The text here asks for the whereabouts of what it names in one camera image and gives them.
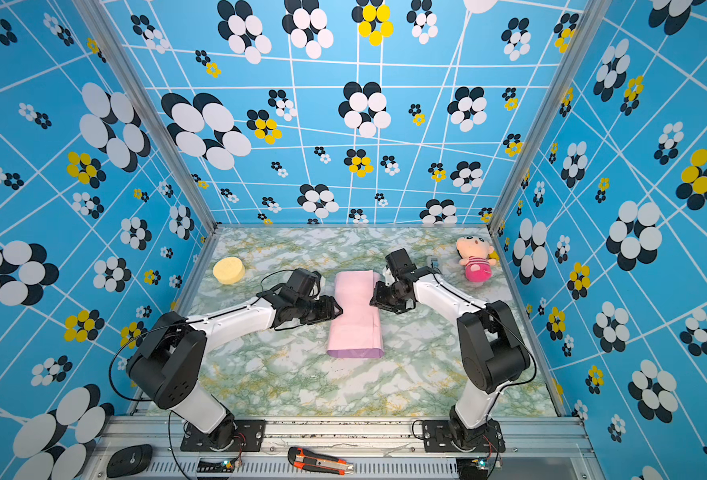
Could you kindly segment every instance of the pink towel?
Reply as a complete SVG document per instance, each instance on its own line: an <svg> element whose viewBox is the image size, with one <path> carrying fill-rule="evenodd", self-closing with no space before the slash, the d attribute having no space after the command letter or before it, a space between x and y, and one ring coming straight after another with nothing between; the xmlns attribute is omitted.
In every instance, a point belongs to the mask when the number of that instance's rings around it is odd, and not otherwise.
<svg viewBox="0 0 707 480"><path fill-rule="evenodd" d="M335 300L343 315L332 320L327 354L338 359L379 359L383 356L380 313L370 306L380 275L372 270L335 276Z"/></svg>

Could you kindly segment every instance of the blue floral wallpaper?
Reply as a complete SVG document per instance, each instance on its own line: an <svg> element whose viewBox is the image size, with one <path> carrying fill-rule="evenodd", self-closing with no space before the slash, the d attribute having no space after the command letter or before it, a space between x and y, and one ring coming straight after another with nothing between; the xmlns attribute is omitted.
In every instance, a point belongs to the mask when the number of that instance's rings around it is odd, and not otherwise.
<svg viewBox="0 0 707 480"><path fill-rule="evenodd" d="M496 231L607 478L707 478L707 0L615 0Z"/></svg>
<svg viewBox="0 0 707 480"><path fill-rule="evenodd" d="M0 2L0 478L74 478L206 235L66 0Z"/></svg>
<svg viewBox="0 0 707 480"><path fill-rule="evenodd" d="M224 224L483 223L586 0L103 0Z"/></svg>

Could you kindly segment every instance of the yellow sponge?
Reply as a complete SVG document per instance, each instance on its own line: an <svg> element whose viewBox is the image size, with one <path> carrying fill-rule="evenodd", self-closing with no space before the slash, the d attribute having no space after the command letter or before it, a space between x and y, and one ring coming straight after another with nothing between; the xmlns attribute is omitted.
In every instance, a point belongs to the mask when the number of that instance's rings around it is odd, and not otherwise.
<svg viewBox="0 0 707 480"><path fill-rule="evenodd" d="M231 285L244 277L244 264L235 256L228 256L214 264L212 274L223 285Z"/></svg>

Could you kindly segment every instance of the marble tabletop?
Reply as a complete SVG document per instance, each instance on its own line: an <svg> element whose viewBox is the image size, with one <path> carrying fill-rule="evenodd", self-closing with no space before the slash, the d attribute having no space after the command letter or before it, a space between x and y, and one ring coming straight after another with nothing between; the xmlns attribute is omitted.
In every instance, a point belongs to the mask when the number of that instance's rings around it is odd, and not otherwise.
<svg viewBox="0 0 707 480"><path fill-rule="evenodd" d="M318 270L326 291L343 270L385 267L385 256L406 248L413 262L438 256L445 278L482 300L512 306L521 326L502 268L483 284L465 279L455 240L475 235L489 239L485 227L318 227L226 228L193 301L191 314L231 306L260 291L260 280L276 270ZM237 256L246 274L225 286L212 275L215 262ZM266 287L286 280L277 274ZM457 329L426 306L394 315L380 311L385 354L378 360L334 359L327 355L329 323L286 332L243 336L207 354L200 382L236 416L446 416L467 377L460 361ZM521 379L531 377L531 367ZM555 416L539 373L525 386L506 389L495 416Z"/></svg>

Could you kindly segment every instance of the plush doll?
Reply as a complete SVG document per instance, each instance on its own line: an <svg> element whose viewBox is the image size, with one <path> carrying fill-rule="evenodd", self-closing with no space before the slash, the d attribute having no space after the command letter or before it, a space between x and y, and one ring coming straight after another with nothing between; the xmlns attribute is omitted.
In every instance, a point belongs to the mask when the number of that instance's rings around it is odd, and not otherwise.
<svg viewBox="0 0 707 480"><path fill-rule="evenodd" d="M486 282L493 275L492 266L497 264L494 258L487 259L495 251L483 238L464 236L457 240L457 251L463 258L460 265L465 265L465 278L472 282Z"/></svg>

